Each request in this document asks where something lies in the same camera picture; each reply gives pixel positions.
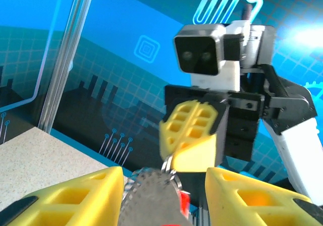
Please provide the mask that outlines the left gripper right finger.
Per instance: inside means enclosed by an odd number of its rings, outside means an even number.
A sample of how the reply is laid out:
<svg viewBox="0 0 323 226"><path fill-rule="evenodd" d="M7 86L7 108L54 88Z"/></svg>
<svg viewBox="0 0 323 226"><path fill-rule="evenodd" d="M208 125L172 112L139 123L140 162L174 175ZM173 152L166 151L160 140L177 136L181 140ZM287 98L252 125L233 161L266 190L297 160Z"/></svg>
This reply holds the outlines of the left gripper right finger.
<svg viewBox="0 0 323 226"><path fill-rule="evenodd" d="M207 169L205 192L211 225L322 225L306 196L226 169Z"/></svg>

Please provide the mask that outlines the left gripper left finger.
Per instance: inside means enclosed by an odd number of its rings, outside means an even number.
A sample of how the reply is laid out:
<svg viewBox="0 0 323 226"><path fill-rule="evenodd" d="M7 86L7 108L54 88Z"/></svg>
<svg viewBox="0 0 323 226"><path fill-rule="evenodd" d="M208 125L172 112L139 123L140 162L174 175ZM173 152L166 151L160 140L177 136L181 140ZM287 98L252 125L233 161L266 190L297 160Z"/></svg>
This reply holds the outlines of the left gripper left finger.
<svg viewBox="0 0 323 226"><path fill-rule="evenodd" d="M101 169L16 200L1 225L117 225L123 188L120 166Z"/></svg>

